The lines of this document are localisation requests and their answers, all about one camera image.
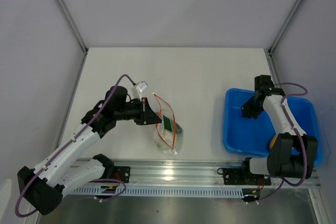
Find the green toy cucumber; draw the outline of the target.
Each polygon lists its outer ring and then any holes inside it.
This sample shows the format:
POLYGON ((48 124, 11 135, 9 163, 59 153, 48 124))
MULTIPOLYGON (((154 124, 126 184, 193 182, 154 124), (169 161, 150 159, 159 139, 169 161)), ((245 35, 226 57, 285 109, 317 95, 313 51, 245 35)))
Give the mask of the green toy cucumber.
POLYGON ((173 121, 173 119, 168 118, 167 116, 163 116, 163 124, 164 124, 164 129, 174 133, 174 128, 176 128, 176 134, 182 134, 183 129, 182 127, 173 121))

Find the clear orange zip top bag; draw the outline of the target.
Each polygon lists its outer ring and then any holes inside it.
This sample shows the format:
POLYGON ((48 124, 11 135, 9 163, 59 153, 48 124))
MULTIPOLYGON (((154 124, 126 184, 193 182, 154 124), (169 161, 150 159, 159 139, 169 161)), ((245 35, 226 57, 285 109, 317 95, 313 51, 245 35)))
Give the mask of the clear orange zip top bag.
POLYGON ((162 120, 155 125, 154 142, 162 153, 175 156, 182 150, 184 130, 178 124, 172 106, 158 94, 152 94, 158 104, 156 115, 162 120))

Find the yellow toy lemon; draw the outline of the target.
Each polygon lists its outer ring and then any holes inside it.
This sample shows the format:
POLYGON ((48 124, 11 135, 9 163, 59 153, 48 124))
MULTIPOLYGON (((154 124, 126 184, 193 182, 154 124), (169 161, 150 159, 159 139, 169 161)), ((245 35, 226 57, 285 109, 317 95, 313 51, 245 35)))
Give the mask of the yellow toy lemon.
POLYGON ((269 149, 270 149, 270 150, 273 148, 276 139, 277 139, 277 136, 275 135, 275 136, 272 138, 271 142, 269 143, 269 149))

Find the white toy cauliflower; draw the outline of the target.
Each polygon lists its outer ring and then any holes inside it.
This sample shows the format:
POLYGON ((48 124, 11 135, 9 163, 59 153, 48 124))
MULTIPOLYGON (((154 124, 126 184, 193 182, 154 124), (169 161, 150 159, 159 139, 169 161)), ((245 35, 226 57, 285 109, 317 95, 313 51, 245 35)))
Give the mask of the white toy cauliflower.
POLYGON ((173 133, 164 130, 162 133, 154 133, 154 141, 158 148, 168 148, 173 147, 173 133))

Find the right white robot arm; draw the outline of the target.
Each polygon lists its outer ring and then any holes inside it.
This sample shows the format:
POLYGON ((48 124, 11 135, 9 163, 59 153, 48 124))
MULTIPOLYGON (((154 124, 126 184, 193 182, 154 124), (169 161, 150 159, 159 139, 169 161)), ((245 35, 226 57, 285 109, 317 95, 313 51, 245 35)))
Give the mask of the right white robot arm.
POLYGON ((251 184, 259 175, 279 177, 288 185, 300 186, 309 179, 318 150, 318 140, 308 135, 297 122, 288 105, 289 95, 271 76, 254 79, 254 94, 241 107, 242 116, 257 119, 262 112, 269 116, 275 130, 272 148, 265 158, 246 158, 240 179, 251 184))

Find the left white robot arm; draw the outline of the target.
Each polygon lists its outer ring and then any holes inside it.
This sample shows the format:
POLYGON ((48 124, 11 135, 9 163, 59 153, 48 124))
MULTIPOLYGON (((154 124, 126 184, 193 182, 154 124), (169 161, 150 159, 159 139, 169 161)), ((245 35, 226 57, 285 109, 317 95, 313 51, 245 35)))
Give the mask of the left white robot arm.
POLYGON ((87 164, 72 172, 69 168, 89 147, 115 128, 118 121, 133 120, 136 125, 160 124, 162 119, 155 113, 146 97, 127 101, 128 91, 113 86, 81 119, 70 139, 33 168, 22 167, 18 173, 20 196, 15 206, 19 212, 22 199, 26 199, 34 212, 47 215, 73 190, 88 182, 114 182, 114 162, 103 154, 95 155, 87 164))

